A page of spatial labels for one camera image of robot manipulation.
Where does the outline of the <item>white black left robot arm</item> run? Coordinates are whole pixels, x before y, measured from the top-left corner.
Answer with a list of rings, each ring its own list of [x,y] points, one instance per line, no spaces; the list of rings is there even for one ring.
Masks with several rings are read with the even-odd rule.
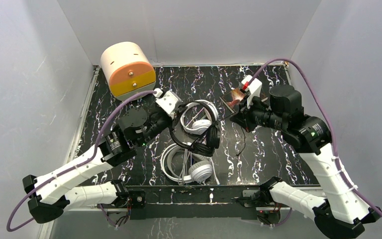
[[[168,113],[161,107],[150,113],[131,108],[81,156],[49,174],[24,177],[28,208],[34,220],[47,223],[70,209],[96,204],[124,207],[129,193],[120,180],[94,186],[81,186],[81,183],[135,157],[137,148],[171,127],[177,115],[177,110]]]

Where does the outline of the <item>large white over-ear headphones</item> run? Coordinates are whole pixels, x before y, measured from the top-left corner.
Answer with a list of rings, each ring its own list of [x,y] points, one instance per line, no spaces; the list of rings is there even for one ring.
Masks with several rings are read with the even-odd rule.
[[[181,172],[177,175],[173,170],[173,159],[180,152],[183,152],[184,155]],[[193,182],[205,184],[205,181],[211,177],[214,177],[217,185],[220,184],[214,169],[214,162],[210,157],[192,153],[175,143],[164,149],[160,165],[165,176],[179,185]]]

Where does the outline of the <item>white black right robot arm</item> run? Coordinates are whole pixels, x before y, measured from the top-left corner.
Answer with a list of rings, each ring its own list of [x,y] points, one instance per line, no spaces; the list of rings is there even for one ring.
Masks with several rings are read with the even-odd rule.
[[[325,193],[314,196],[290,186],[279,177],[263,183],[252,201],[266,206],[284,204],[314,221],[330,239],[354,239],[364,232],[365,224],[380,218],[380,211],[356,194],[343,167],[337,166],[331,132],[320,118],[304,113],[302,96],[293,86],[270,89],[269,103],[248,86],[238,89],[232,101],[237,113],[232,121],[252,131],[257,126],[279,130],[284,141],[307,163]]]

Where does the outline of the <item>black wired headphones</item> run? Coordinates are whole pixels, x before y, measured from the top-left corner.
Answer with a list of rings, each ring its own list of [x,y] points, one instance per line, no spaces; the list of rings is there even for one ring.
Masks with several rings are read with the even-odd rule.
[[[183,130],[190,135],[195,136],[195,139],[190,143],[179,141],[174,131],[178,122],[183,122],[185,114],[188,110],[196,106],[202,106],[202,110],[207,115],[208,119],[200,119],[193,123],[192,128],[187,128],[182,125]],[[195,100],[179,105],[180,118],[173,120],[172,126],[169,128],[170,136],[174,143],[179,147],[186,149],[192,153],[203,156],[212,157],[214,150],[220,145],[220,129],[218,124],[225,119],[232,118],[238,115],[237,112],[232,112],[230,115],[219,119],[218,111],[215,105],[207,100]]]

